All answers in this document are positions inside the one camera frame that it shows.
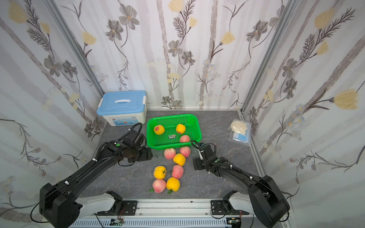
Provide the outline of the yellow peach with red blush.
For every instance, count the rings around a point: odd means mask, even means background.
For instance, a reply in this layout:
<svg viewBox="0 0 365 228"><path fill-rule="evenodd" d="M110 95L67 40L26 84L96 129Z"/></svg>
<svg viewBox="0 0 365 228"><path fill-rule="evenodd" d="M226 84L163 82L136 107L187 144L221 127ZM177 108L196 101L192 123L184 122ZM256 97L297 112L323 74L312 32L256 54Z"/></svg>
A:
<svg viewBox="0 0 365 228"><path fill-rule="evenodd" d="M154 133L156 135L162 135L165 132L165 128L162 125L156 125L154 127Z"/></svg>

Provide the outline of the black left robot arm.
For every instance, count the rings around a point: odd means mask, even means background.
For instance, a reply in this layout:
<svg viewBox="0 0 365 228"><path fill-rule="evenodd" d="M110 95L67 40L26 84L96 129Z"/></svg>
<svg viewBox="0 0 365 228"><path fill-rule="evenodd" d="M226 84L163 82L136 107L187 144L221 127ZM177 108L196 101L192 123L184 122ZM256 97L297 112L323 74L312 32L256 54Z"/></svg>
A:
<svg viewBox="0 0 365 228"><path fill-rule="evenodd" d="M146 143L146 137L132 129L117 140L102 143L95 157L81 169L54 185L47 183L40 189L40 199L36 204L39 213L53 227L68 228L86 208L77 202L79 195L102 173L124 159L131 164L152 159L152 151Z"/></svg>

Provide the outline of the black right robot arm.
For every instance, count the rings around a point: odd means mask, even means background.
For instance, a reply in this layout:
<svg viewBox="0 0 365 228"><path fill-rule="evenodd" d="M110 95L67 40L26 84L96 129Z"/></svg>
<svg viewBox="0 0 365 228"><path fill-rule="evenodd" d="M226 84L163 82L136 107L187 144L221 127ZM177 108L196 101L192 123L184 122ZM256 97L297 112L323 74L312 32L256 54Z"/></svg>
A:
<svg viewBox="0 0 365 228"><path fill-rule="evenodd" d="M217 177L232 181L248 192L253 214L267 228L289 219L290 205L276 182L268 175L259 177L234 166L224 157L217 157L216 148L210 143L191 141L199 152L193 160L195 170L205 170Z"/></svg>

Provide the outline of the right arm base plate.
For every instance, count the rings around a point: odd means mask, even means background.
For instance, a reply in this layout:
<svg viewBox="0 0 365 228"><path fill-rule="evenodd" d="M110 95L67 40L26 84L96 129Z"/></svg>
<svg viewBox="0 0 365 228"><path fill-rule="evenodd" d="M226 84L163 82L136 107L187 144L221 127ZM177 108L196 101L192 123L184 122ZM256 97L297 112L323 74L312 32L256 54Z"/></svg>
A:
<svg viewBox="0 0 365 228"><path fill-rule="evenodd" d="M228 201L222 199L215 199L210 201L211 214L213 216L242 216L249 215L246 211L235 210Z"/></svg>

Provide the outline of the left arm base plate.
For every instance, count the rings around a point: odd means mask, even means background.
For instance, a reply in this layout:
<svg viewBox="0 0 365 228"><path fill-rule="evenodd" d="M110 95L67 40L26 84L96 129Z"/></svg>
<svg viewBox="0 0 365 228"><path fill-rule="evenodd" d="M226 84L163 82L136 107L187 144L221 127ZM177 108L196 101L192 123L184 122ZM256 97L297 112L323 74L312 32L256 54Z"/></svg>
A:
<svg viewBox="0 0 365 228"><path fill-rule="evenodd" d="M134 216L138 201L136 200L117 200L108 211L96 213L98 216Z"/></svg>

